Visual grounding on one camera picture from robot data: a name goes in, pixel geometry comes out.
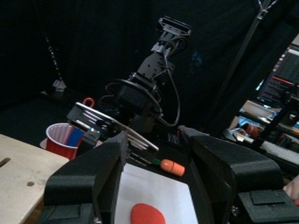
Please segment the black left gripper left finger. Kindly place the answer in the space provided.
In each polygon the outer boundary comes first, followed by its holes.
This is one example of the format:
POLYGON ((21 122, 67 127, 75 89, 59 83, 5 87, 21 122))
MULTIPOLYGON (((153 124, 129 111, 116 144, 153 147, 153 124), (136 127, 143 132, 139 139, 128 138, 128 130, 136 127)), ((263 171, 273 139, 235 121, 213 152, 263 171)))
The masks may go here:
POLYGON ((127 133, 71 160, 49 177, 39 224, 115 224, 127 133))

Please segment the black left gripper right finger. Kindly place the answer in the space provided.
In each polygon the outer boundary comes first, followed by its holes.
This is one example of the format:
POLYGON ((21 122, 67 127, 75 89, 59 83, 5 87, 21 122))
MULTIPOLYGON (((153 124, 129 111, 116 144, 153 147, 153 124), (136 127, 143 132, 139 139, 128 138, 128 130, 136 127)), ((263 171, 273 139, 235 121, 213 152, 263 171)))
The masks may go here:
POLYGON ((299 206, 283 190, 276 162, 249 148, 185 126, 200 224, 299 224, 299 206))

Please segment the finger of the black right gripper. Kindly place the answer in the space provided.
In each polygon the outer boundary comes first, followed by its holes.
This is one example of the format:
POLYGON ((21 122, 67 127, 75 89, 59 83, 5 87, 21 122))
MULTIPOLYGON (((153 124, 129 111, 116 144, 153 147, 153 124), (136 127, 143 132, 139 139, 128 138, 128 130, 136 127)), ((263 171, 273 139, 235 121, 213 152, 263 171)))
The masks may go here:
POLYGON ((77 154, 81 155, 96 147, 99 142, 100 132, 91 128, 83 135, 79 143, 77 154))

